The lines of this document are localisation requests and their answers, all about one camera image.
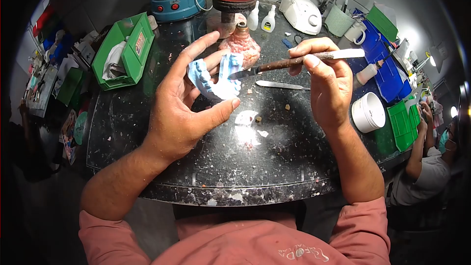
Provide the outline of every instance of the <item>face mask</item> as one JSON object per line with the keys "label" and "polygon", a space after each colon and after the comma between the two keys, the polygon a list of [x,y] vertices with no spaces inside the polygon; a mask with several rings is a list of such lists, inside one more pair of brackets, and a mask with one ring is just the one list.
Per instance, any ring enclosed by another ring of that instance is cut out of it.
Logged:
{"label": "face mask", "polygon": [[448,133],[448,129],[445,130],[440,137],[439,142],[439,151],[443,154],[445,151],[450,150],[445,147],[446,142],[450,140],[450,134]]}

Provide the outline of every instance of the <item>label sticker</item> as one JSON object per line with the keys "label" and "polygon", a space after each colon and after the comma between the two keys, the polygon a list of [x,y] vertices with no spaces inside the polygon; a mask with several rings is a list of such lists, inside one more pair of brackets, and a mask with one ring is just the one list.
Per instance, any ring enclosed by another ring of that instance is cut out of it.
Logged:
{"label": "label sticker", "polygon": [[271,30],[271,24],[269,22],[266,22],[264,25],[263,25],[263,29],[267,30],[267,31],[270,31]]}
{"label": "label sticker", "polygon": [[141,56],[142,47],[144,46],[144,41],[145,41],[145,38],[141,32],[139,34],[138,40],[136,41],[136,53],[138,54],[138,56]]}

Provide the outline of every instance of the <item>black workbench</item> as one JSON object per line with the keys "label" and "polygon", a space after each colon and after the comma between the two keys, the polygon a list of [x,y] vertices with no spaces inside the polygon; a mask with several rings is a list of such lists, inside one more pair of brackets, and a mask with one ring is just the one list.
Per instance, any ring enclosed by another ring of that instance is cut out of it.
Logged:
{"label": "black workbench", "polygon": [[[260,2],[260,19],[268,13],[271,4]],[[281,41],[285,32],[299,33],[278,10],[275,20],[272,33],[261,29],[250,32],[262,48],[258,64],[286,58],[287,48]],[[86,152],[87,168],[92,173],[142,143],[156,87],[180,51],[206,33],[205,14],[163,24],[159,30],[160,37],[154,40],[139,83],[101,91],[96,99]],[[314,37],[303,35],[305,39]],[[315,37],[328,36],[323,28]],[[333,40],[340,48],[358,48],[345,38],[333,37]],[[217,50],[218,45],[209,47],[201,57]],[[358,72],[366,66],[366,61],[352,59],[349,64]],[[260,87],[256,80],[310,86],[306,70],[296,77],[289,76],[286,70],[275,70],[244,80],[239,95],[241,104],[229,121],[210,131],[187,156],[157,176],[141,197],[189,205],[250,206],[309,198],[340,187],[336,161],[326,135],[311,113],[310,92]],[[351,103],[368,91],[380,96],[372,79],[353,93]],[[286,104],[290,105],[289,110],[285,109]],[[201,111],[209,105],[210,101],[201,95],[192,110]],[[236,127],[236,116],[245,110],[256,111],[262,121]],[[262,137],[257,130],[267,131],[268,136]],[[397,151],[389,118],[382,129],[367,134],[358,131],[358,134],[383,172],[410,156],[410,152]],[[247,137],[256,142],[253,147],[245,143]]]}

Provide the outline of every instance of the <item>glue bottle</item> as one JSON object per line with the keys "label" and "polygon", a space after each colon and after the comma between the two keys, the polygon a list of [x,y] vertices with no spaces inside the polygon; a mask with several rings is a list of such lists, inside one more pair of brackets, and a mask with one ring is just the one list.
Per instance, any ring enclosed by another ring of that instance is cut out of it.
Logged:
{"label": "glue bottle", "polygon": [[259,25],[259,1],[257,0],[255,8],[250,12],[247,26],[250,30],[255,31]]}
{"label": "glue bottle", "polygon": [[377,63],[370,63],[362,71],[358,72],[353,78],[353,90],[365,85],[369,79],[373,78],[378,70],[383,65],[384,61],[378,61]]}
{"label": "glue bottle", "polygon": [[262,30],[265,32],[271,33],[275,28],[275,8],[276,5],[272,5],[268,15],[262,21]]}

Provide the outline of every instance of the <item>mesh basket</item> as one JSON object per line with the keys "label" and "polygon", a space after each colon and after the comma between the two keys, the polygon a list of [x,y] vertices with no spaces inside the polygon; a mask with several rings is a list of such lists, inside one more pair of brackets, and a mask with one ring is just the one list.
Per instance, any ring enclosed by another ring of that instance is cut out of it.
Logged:
{"label": "mesh basket", "polygon": [[327,28],[337,37],[342,37],[354,22],[354,19],[342,12],[335,4],[332,5],[326,18]]}

